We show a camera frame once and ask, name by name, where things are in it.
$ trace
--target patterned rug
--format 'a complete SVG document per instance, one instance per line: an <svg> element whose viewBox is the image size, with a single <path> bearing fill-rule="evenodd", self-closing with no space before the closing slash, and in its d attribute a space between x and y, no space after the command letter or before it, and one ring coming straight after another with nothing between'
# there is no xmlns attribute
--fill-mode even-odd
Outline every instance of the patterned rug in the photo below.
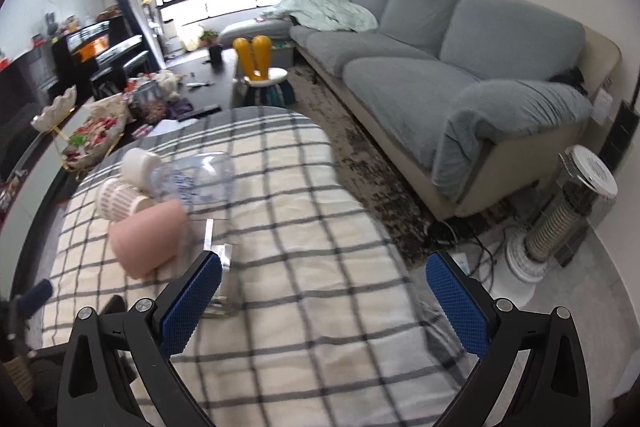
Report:
<svg viewBox="0 0 640 427"><path fill-rule="evenodd" d="M405 263L410 267L424 263L430 252L422 246L423 231L431 220L424 204L326 84L313 81L310 66L297 64L289 70L298 103L287 108L327 133L340 183L385 225Z"/></svg>

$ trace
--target gray sofa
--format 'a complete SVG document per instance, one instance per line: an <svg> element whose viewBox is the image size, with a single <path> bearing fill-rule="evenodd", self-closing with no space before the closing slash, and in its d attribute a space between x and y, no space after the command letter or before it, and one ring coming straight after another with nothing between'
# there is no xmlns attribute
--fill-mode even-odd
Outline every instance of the gray sofa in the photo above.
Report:
<svg viewBox="0 0 640 427"><path fill-rule="evenodd" d="M290 36L436 219L546 180L590 115L551 83L578 66L591 97L620 60L580 23L519 0L352 0L375 32Z"/></svg>

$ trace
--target black piano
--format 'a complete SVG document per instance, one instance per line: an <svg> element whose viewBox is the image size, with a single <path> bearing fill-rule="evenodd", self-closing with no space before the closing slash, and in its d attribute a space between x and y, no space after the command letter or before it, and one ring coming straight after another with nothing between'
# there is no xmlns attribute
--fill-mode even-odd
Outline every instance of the black piano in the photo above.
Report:
<svg viewBox="0 0 640 427"><path fill-rule="evenodd" d="M58 82L49 96L62 94L71 86L78 90L77 105L94 95L92 79L108 76L120 90L126 85L123 65L143 52L142 36L129 36L118 24L121 19L87 26L59 38L51 46Z"/></svg>

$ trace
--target tablecloth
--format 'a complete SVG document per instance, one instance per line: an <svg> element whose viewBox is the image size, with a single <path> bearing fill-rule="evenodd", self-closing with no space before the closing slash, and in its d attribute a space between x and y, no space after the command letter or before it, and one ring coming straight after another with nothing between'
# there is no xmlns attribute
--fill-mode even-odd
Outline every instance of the tablecloth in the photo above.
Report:
<svg viewBox="0 0 640 427"><path fill-rule="evenodd" d="M232 201L190 213L231 224L242 311L202 319L171 358L217 426L413 426L438 418L465 381L466 355L442 312L420 307L382 225L340 187L318 126L279 108L241 108L132 146L164 160L225 151L234 161ZM111 252L94 198L127 149L94 169L68 204L45 346L66 342L80 308L100 310L113 295L130 307L184 269L173 261L132 280ZM140 378L132 388L147 420L162 425Z"/></svg>

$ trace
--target paper cup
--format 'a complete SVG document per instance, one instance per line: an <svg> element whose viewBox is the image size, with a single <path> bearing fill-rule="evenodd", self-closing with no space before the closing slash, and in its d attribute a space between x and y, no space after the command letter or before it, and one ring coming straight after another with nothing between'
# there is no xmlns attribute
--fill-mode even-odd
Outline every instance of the paper cup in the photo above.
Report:
<svg viewBox="0 0 640 427"><path fill-rule="evenodd" d="M156 204L111 225L111 250L124 271L140 279L178 253L187 220L180 201Z"/></svg>
<svg viewBox="0 0 640 427"><path fill-rule="evenodd" d="M154 206L154 201L137 188L117 178L108 178L100 186L95 198L98 216L109 221L122 221Z"/></svg>
<svg viewBox="0 0 640 427"><path fill-rule="evenodd" d="M160 156L135 147L124 153L120 165L120 176L122 181L150 193L151 172L160 165L162 165Z"/></svg>

